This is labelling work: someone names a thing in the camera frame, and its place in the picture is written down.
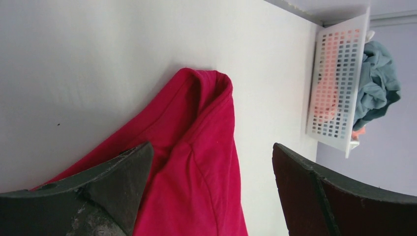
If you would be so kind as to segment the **teal t-shirt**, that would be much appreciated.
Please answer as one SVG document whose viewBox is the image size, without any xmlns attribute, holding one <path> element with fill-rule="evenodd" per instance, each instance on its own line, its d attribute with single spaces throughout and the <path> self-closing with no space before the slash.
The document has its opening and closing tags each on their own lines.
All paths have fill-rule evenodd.
<svg viewBox="0 0 417 236">
<path fill-rule="evenodd" d="M 401 84 L 391 53 L 377 41 L 364 45 L 353 130 L 384 117 L 401 99 Z"/>
</svg>

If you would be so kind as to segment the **red t-shirt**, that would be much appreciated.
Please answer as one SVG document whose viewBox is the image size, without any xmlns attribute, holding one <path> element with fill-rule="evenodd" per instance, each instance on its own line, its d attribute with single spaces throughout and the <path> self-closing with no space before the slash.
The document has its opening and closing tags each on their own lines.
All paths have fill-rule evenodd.
<svg viewBox="0 0 417 236">
<path fill-rule="evenodd" d="M 54 181 L 148 141 L 154 157 L 134 235 L 247 235 L 232 91 L 223 73 L 180 69 L 137 116 Z"/>
</svg>

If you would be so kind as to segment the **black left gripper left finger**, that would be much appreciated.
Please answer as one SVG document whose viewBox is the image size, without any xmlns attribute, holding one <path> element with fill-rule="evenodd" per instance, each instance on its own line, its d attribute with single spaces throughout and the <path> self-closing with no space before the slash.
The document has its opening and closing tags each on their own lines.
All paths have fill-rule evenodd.
<svg viewBox="0 0 417 236">
<path fill-rule="evenodd" d="M 36 190 L 2 193 L 1 235 L 132 235 L 153 154 L 146 142 Z"/>
</svg>

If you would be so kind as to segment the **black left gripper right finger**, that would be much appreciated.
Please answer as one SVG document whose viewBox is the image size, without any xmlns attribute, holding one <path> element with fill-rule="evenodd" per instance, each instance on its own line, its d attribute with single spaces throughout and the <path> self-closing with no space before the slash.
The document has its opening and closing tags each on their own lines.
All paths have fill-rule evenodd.
<svg viewBox="0 0 417 236">
<path fill-rule="evenodd" d="M 274 144 L 272 164 L 291 236 L 414 236 L 415 196 L 344 176 Z"/>
</svg>

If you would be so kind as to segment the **white plastic laundry basket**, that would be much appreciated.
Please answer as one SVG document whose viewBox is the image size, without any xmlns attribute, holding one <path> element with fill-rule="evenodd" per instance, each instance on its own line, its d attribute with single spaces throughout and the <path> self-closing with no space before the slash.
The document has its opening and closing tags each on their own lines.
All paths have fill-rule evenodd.
<svg viewBox="0 0 417 236">
<path fill-rule="evenodd" d="M 370 7 L 316 35 L 306 134 L 348 158 Z"/>
</svg>

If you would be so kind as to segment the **salmon pink t-shirt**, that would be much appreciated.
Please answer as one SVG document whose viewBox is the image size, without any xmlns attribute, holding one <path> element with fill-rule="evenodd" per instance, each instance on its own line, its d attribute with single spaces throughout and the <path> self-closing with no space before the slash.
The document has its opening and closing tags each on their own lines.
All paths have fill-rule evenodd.
<svg viewBox="0 0 417 236">
<path fill-rule="evenodd" d="M 318 82 L 313 89 L 313 130 L 317 134 L 343 138 L 348 129 L 348 112 L 353 102 L 358 68 L 360 30 L 325 34 L 321 40 Z"/>
</svg>

